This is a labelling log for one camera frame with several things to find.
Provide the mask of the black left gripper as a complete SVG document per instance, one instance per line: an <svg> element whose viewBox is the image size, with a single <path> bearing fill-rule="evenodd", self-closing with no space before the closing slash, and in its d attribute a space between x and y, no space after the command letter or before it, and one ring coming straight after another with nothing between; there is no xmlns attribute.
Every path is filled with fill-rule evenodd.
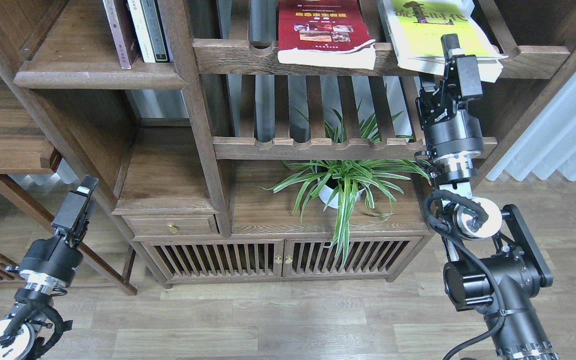
<svg viewBox="0 0 576 360"><path fill-rule="evenodd" d="M51 291L70 287L83 259L78 246L95 209L92 193L98 183L98 178L87 175L76 190L69 191L51 223L54 236L31 244L18 269L26 280L25 289Z"/></svg>

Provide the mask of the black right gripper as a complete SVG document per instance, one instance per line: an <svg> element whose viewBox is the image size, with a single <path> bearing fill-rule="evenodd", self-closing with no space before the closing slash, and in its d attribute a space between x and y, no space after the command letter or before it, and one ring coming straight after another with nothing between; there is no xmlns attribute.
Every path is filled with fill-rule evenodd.
<svg viewBox="0 0 576 360"><path fill-rule="evenodd" d="M455 33L441 36L444 75L419 73L415 100L428 157L432 161L464 156L477 158L485 150L479 120L467 111L467 102L483 96L475 55L465 55Z"/></svg>

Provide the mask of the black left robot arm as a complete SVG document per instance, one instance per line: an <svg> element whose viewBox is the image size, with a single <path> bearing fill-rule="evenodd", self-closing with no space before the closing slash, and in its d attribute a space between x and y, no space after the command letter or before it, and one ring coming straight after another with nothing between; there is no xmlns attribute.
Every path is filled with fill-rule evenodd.
<svg viewBox="0 0 576 360"><path fill-rule="evenodd" d="M0 360L36 360L50 350L73 323L53 307L64 296L83 260L79 246L94 209L92 193L98 179L86 176L70 191L51 225L54 235L35 240L17 267L7 271L25 279L14 305L0 320Z"/></svg>

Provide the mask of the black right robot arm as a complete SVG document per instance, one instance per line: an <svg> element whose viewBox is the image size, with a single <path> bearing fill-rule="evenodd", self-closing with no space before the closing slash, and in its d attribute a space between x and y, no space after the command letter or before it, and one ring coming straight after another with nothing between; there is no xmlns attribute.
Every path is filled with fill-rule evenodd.
<svg viewBox="0 0 576 360"><path fill-rule="evenodd" d="M482 97L477 57L466 55L457 34L444 34L444 76L421 73L416 100L429 160L426 173L434 191L425 199L423 216L445 246L445 292L458 312L476 310L487 331L450 350L445 358L486 338L505 360L558 360L531 299L553 284L521 212L474 196L473 159L483 153L479 120L467 103Z"/></svg>

